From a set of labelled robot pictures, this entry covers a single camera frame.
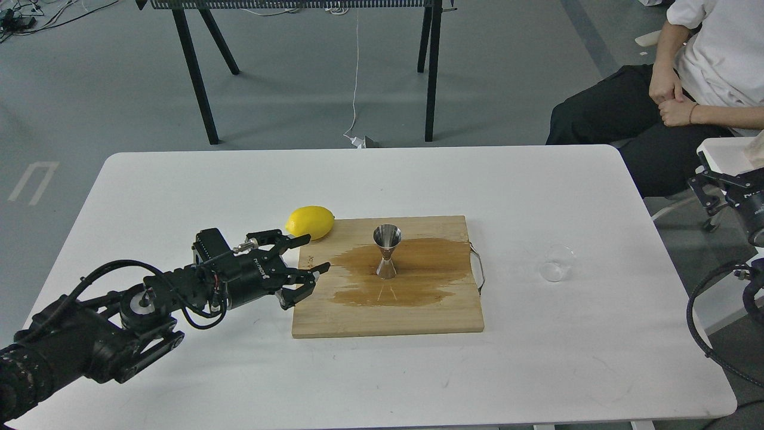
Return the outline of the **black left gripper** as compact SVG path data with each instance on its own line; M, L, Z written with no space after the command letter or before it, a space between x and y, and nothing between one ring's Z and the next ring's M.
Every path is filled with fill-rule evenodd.
M241 255L225 255L210 264L222 277L227 290L227 307L233 309L260 297L276 294L283 310L313 294L322 273L332 266L325 262L310 269L287 268L281 256L290 248L303 247L311 234L284 235L280 229L249 232L252 249Z

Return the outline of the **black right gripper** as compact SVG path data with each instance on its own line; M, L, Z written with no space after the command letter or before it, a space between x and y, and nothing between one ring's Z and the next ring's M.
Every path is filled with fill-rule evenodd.
M763 247L762 182L745 180L743 185L749 183L750 187L741 187L734 185L734 175L699 166L687 183L709 217L733 208L747 241L754 247Z

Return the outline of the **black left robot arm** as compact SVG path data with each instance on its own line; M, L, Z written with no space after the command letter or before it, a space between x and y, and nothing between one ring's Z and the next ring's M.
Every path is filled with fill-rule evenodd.
M183 268L161 272L130 259L97 267L2 349L2 423L80 377L125 383L180 345L175 311L207 330L260 297L278 297L284 310L294 307L330 269L328 262L309 269L285 264L287 250L310 240L273 229L229 247L218 229L204 229L193 243L193 263Z

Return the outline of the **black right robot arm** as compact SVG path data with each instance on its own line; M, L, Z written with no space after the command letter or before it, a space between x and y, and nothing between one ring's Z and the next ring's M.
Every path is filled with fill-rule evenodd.
M726 262L713 269L691 291L686 308L688 328L706 357L761 388L761 380L734 367L701 337L698 324L707 334L744 316L762 325L762 169L730 175L704 167L688 180L688 184L710 217L726 208L731 209L747 235L747 241L757 250L756 257L748 262Z

